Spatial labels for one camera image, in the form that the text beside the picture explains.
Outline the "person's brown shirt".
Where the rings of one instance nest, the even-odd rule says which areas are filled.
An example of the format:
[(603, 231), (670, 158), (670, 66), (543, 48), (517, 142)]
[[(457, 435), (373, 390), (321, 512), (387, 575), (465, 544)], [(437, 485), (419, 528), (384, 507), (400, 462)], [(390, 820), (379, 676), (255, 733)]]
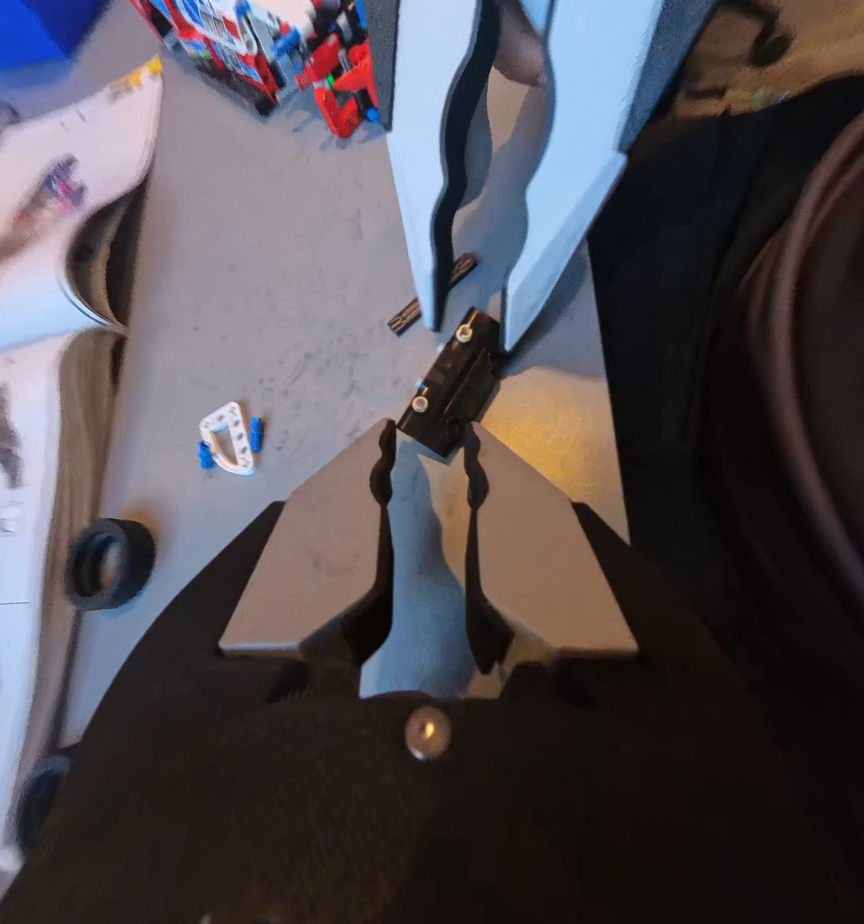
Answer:
[(751, 231), (715, 297), (703, 459), (756, 605), (749, 658), (864, 922), (864, 110)]

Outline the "person's right hand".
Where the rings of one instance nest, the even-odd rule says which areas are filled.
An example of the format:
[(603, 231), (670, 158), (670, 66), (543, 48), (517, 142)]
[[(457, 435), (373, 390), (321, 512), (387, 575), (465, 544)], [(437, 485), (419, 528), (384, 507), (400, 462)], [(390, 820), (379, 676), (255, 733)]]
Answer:
[(497, 48), (491, 66), (520, 85), (547, 85), (547, 53), (522, 3), (497, 0)]

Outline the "white curved frame brick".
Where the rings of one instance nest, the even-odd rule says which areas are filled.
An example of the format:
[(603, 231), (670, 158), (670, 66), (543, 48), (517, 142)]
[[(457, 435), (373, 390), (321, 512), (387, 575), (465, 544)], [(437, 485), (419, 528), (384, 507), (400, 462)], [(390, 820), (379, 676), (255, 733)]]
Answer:
[(251, 422), (241, 401), (230, 398), (202, 417), (198, 442), (207, 443), (213, 467), (239, 477), (253, 476)]

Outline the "black brick plate assembly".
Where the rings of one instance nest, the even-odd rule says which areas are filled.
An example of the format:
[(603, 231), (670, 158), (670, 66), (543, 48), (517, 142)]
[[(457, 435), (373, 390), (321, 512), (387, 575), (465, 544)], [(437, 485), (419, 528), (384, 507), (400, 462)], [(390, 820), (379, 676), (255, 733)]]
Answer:
[(448, 459), (461, 445), (465, 429), (480, 419), (500, 381), (497, 340), (500, 323), (489, 312), (470, 308), (415, 385), (395, 429), (437, 459)]

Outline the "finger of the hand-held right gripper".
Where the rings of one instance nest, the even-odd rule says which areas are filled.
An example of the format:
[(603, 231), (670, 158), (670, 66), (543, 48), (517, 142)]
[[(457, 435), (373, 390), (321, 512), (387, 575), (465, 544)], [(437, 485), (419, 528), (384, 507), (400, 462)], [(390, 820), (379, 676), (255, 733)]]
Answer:
[(623, 172), (621, 135), (659, 13), (659, 0), (553, 0), (547, 8), (549, 124), (525, 186), (525, 242), (502, 285), (502, 352), (538, 317)]
[(388, 161), (421, 317), (433, 332), (446, 317), (470, 124), (497, 36), (497, 3), (398, 3)]

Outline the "red white toy car model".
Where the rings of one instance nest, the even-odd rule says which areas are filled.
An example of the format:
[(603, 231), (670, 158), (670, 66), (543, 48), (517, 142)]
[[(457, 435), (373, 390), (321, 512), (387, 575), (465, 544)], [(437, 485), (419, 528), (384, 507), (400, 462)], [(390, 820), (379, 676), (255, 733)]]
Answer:
[(366, 4), (356, 0), (132, 0), (161, 47), (267, 117), (309, 90), (340, 140), (381, 124)]

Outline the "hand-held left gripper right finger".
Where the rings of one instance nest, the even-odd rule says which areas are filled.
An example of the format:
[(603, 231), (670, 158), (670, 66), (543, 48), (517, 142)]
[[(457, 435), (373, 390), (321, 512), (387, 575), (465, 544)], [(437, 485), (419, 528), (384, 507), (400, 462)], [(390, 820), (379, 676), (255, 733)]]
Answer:
[(571, 497), (477, 422), (462, 449), (465, 631), (474, 667), (635, 658), (638, 639)]

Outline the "person's black pants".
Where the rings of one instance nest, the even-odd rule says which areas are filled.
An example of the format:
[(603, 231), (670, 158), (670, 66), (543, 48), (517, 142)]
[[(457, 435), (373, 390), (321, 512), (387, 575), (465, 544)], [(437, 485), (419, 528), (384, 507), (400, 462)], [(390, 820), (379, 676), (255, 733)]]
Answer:
[(758, 114), (654, 124), (589, 233), (632, 544), (678, 577), (756, 681), (756, 605), (703, 459), (715, 297), (744, 273), (736, 239), (790, 212), (861, 110), (864, 74)]

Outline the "black printed tile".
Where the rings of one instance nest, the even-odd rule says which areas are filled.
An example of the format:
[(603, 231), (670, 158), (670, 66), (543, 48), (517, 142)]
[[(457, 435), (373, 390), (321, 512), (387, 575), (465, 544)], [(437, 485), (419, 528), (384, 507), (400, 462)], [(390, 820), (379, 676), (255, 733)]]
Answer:
[[(454, 259), (451, 279), (448, 279), (448, 294), (465, 281), (474, 268), (480, 265), (477, 253), (465, 252)], [(404, 334), (413, 323), (421, 321), (421, 300), (413, 296), (390, 321), (388, 331), (394, 334)]]

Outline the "blue plastic bin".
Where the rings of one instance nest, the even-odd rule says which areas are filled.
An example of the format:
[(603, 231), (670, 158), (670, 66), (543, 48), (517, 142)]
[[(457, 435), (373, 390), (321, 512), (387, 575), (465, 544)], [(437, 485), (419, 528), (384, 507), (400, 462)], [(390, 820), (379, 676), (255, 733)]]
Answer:
[(0, 0), (0, 72), (69, 62), (106, 0)]

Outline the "black toy tyre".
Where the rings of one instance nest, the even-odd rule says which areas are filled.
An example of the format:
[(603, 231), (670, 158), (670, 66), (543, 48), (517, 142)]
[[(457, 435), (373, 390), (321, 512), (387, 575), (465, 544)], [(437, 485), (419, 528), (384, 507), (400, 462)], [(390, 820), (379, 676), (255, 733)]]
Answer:
[(100, 517), (69, 546), (64, 597), (83, 613), (120, 608), (148, 583), (155, 536), (134, 519)]
[(69, 775), (72, 763), (74, 761), (69, 753), (52, 753), (37, 761), (30, 772), (16, 802), (16, 846), (22, 859), (31, 854), (35, 843), (43, 827), (43, 820), (56, 800), (56, 793)]

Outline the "open instruction booklet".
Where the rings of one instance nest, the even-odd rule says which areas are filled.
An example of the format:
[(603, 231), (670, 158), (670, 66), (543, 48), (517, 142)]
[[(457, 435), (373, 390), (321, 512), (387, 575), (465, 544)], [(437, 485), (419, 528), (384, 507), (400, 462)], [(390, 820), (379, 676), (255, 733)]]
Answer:
[(72, 543), (96, 519), (128, 276), (116, 242), (148, 179), (161, 63), (0, 131), (0, 871), (56, 740), (77, 605)]

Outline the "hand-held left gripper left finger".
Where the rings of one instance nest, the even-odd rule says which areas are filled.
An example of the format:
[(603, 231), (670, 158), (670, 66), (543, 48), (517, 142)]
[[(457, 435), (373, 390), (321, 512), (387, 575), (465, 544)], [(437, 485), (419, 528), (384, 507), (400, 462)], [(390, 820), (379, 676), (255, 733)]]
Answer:
[(379, 419), (289, 492), (218, 639), (223, 656), (373, 656), (390, 631), (394, 459), (395, 423)]

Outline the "grey desk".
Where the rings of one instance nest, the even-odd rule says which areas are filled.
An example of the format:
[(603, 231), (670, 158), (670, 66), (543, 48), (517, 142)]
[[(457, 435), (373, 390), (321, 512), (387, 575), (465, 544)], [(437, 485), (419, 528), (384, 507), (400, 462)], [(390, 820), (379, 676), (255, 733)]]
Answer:
[[(158, 565), (134, 600), (81, 618), (64, 743), (83, 733), (169, 599), (267, 502), (379, 419), (395, 422), (470, 305), (500, 308), (549, 117), (547, 88), (491, 72), (474, 115), (484, 138), (470, 147), (484, 186), (453, 223), (454, 248), (480, 265), (451, 294), (441, 332), (419, 323), (395, 338), (388, 317), (415, 285), (384, 134), (365, 125), (337, 142), (308, 95), (255, 117), (161, 52), (131, 3), (104, 10), (72, 63), (3, 72), (0, 99), (31, 117), (155, 52), (165, 99), (99, 515), (144, 522)], [(198, 419), (227, 398), (265, 419), (251, 477), (202, 471), (193, 455)], [(483, 423), (630, 540), (586, 243), (509, 356)], [(461, 459), (441, 461), (398, 434), (395, 623), (361, 673), (361, 694), (484, 693), (465, 644)]]

